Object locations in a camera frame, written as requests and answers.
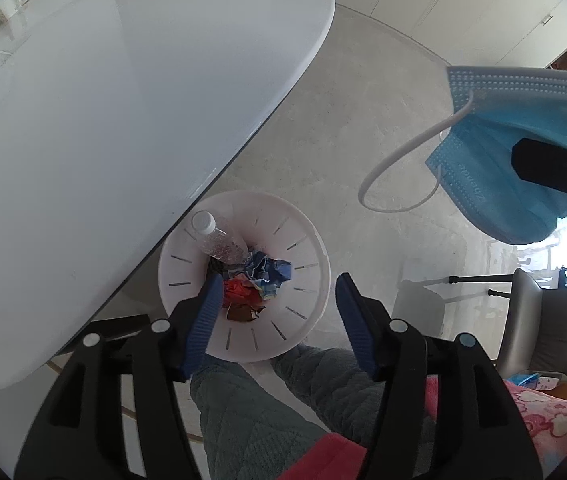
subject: gray pants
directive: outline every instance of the gray pants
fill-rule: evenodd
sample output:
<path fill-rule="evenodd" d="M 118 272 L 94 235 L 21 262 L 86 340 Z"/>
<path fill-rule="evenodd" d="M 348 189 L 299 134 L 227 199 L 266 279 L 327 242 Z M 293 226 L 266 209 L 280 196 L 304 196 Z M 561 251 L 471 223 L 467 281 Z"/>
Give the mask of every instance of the gray pants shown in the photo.
<path fill-rule="evenodd" d="M 275 373 L 331 430 L 368 447 L 383 395 L 352 352 L 298 345 L 272 359 Z M 238 364 L 206 355 L 190 393 L 201 411 L 214 480 L 271 480 L 326 432 L 269 395 Z M 426 418 L 416 473 L 428 469 L 434 423 Z"/>

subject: red cloth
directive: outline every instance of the red cloth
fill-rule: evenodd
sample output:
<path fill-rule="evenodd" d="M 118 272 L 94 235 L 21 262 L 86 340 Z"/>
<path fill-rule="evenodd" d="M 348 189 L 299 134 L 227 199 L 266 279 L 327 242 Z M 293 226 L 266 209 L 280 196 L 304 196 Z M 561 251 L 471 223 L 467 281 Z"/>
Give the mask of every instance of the red cloth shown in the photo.
<path fill-rule="evenodd" d="M 328 433 L 277 480 L 355 480 L 366 449 Z"/>
<path fill-rule="evenodd" d="M 258 290 L 234 278 L 223 282 L 223 306 L 228 307 L 232 303 L 258 305 L 263 300 Z"/>

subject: blue crumpled paper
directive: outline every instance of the blue crumpled paper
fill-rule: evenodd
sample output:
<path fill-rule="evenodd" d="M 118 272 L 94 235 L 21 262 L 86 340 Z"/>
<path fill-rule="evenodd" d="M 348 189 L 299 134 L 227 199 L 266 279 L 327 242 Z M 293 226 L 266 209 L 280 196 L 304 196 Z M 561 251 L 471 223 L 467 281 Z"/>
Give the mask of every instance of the blue crumpled paper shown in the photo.
<path fill-rule="evenodd" d="M 277 289 L 292 277 L 292 265 L 286 260 L 275 260 L 263 251 L 250 255 L 243 272 L 257 288 L 264 300 L 277 295 Z"/>

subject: blue gripper pad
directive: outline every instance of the blue gripper pad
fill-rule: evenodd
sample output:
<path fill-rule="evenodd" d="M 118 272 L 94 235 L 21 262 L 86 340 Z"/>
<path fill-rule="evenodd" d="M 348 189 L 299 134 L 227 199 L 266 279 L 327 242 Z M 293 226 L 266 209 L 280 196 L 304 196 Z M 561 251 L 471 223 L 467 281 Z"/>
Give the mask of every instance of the blue gripper pad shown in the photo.
<path fill-rule="evenodd" d="M 181 366 L 181 371 L 186 379 L 192 376 L 203 361 L 210 334 L 212 334 L 212 329 L 217 321 L 218 311 L 223 304 L 223 278 L 221 275 L 214 274 L 206 280 L 196 299 L 201 306 L 186 337 L 185 358 Z"/>
<path fill-rule="evenodd" d="M 365 306 L 365 302 L 347 272 L 337 278 L 335 296 L 337 309 L 339 309 L 339 315 L 345 326 L 350 345 L 355 352 L 359 368 L 374 378 L 379 369 L 374 356 L 374 337 L 359 306 Z"/>

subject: bottle cap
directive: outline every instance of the bottle cap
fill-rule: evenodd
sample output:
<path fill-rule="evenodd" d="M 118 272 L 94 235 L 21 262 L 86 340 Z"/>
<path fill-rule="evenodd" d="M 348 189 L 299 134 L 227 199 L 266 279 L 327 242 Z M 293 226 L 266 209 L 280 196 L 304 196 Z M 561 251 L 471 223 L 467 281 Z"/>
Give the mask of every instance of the bottle cap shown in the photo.
<path fill-rule="evenodd" d="M 209 235 L 217 226 L 209 211 L 197 211 L 192 217 L 192 228 L 200 235 Z"/>

